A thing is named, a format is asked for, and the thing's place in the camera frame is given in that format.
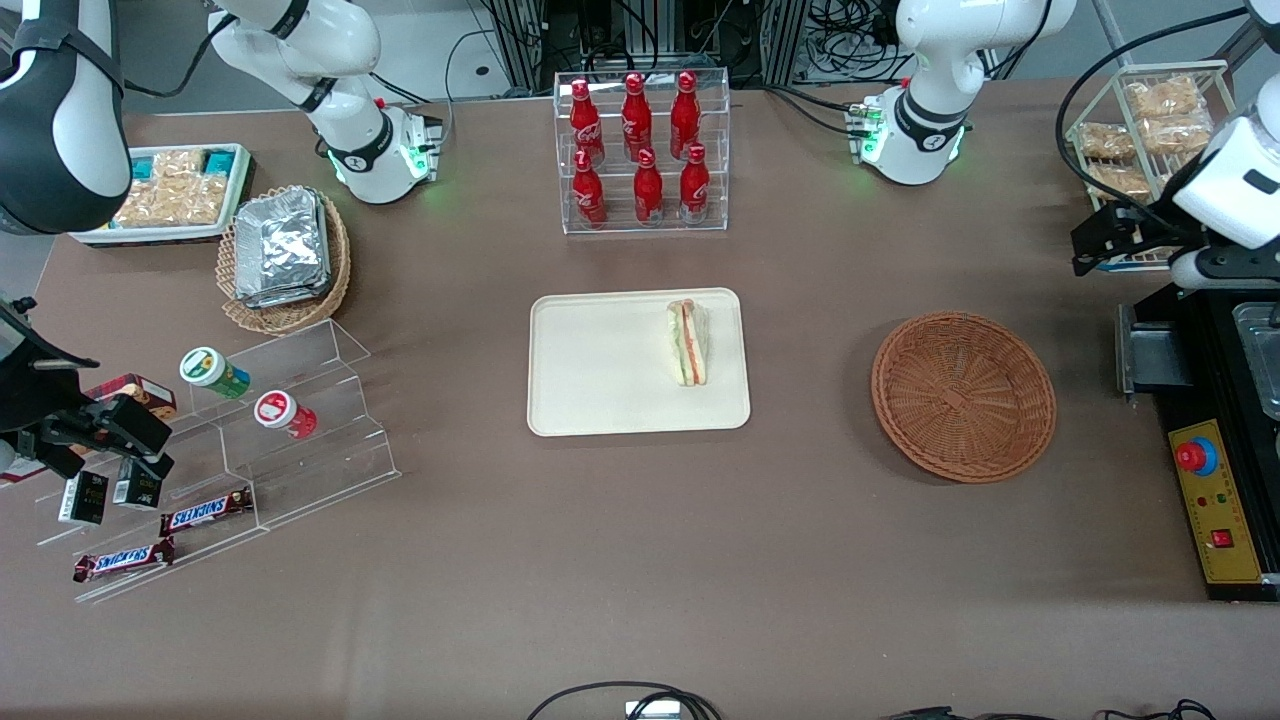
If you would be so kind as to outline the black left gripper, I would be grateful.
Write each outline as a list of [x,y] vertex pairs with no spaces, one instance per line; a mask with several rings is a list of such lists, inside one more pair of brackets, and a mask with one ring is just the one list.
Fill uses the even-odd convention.
[[1100,264],[1170,264],[1187,242],[1130,204],[1103,201],[1071,229],[1071,247],[1073,273],[1083,277]]

